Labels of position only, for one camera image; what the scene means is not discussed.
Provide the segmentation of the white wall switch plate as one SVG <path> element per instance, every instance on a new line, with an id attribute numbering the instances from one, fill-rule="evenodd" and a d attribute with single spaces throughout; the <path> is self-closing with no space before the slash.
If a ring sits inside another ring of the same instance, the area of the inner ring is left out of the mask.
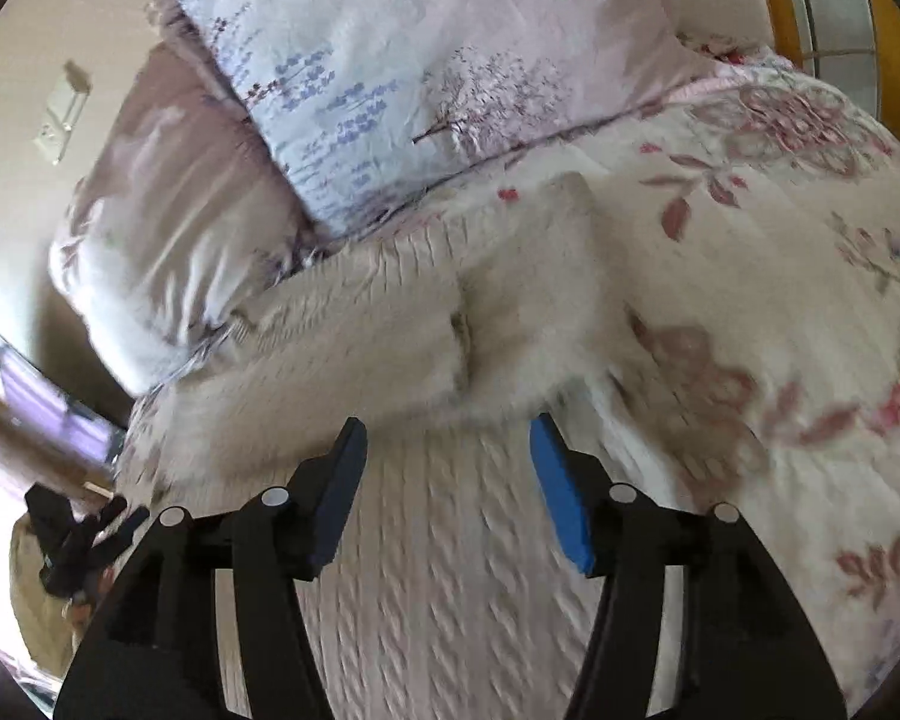
<path id="1" fill-rule="evenodd" d="M 91 77 L 73 60 L 63 65 L 52 93 L 48 94 L 41 111 L 40 125 L 34 145 L 47 162 L 56 166 L 68 149 L 74 127 L 89 99 Z"/>

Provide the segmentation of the left floral pillow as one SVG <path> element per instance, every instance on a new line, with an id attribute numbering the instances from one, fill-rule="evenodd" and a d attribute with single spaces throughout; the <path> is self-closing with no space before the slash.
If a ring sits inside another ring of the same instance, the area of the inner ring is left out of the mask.
<path id="1" fill-rule="evenodd" d="M 313 244 L 258 133 L 157 46 L 74 192 L 48 271 L 103 366 L 141 397 Z"/>

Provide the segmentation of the beige cable knit sweater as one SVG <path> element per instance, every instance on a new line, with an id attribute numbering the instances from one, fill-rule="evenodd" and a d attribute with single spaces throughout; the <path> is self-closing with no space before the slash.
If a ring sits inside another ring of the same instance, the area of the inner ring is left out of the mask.
<path id="1" fill-rule="evenodd" d="M 340 549 L 301 591 L 334 711 L 557 717 L 596 595 L 560 562 L 528 433 L 639 361 L 624 273 L 616 203 L 572 172 L 343 250 L 137 404 L 119 489 L 217 514 L 359 418 L 368 459 Z"/>

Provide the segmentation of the floral bed sheet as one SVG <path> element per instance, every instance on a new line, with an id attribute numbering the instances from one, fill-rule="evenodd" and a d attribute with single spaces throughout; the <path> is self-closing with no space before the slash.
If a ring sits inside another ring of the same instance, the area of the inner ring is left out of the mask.
<path id="1" fill-rule="evenodd" d="M 820 636 L 848 710 L 900 662 L 900 143 L 769 52 L 500 160 L 520 203 L 577 174 L 626 339 L 553 403 L 681 509 L 728 500 Z"/>

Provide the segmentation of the right floral pillow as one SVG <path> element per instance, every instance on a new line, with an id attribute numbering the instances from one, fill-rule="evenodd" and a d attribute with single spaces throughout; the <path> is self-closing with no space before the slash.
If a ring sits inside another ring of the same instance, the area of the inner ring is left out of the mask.
<path id="1" fill-rule="evenodd" d="M 149 18 L 336 238 L 713 70 L 663 0 L 152 0 Z"/>

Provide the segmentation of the floral pillow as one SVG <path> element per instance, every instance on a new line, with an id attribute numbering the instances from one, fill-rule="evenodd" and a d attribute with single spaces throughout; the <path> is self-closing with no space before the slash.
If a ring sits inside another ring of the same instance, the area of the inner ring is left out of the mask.
<path id="1" fill-rule="evenodd" d="M 313 244 L 258 133 L 157 46 L 74 192 L 48 271 L 103 366 L 141 397 Z"/>
<path id="2" fill-rule="evenodd" d="M 713 70 L 663 0 L 152 0 L 149 18 L 336 238 Z"/>

